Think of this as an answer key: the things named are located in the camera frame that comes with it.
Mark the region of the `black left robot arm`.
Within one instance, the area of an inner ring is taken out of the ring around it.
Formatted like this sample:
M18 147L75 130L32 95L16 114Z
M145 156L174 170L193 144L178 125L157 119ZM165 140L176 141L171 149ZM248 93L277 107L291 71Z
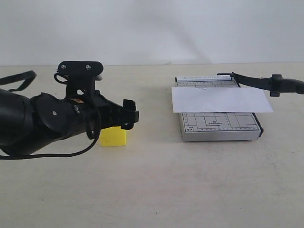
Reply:
M130 130L139 121L133 100L116 104L99 92L58 99L48 93L32 98L12 91L0 91L0 149L3 159L31 159L51 143L85 133L92 143L79 151L90 150L103 129Z

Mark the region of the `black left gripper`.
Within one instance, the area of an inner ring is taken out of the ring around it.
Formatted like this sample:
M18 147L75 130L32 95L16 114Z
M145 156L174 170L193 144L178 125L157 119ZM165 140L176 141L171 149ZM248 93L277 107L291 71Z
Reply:
M133 121L139 121L136 102L129 99L124 99L120 106L102 95L91 99L86 96L58 99L41 93L30 102L34 109L34 129L49 139L67 139L82 133L95 139L102 129L121 126L123 130L131 130ZM122 109L123 116L131 122L122 123Z

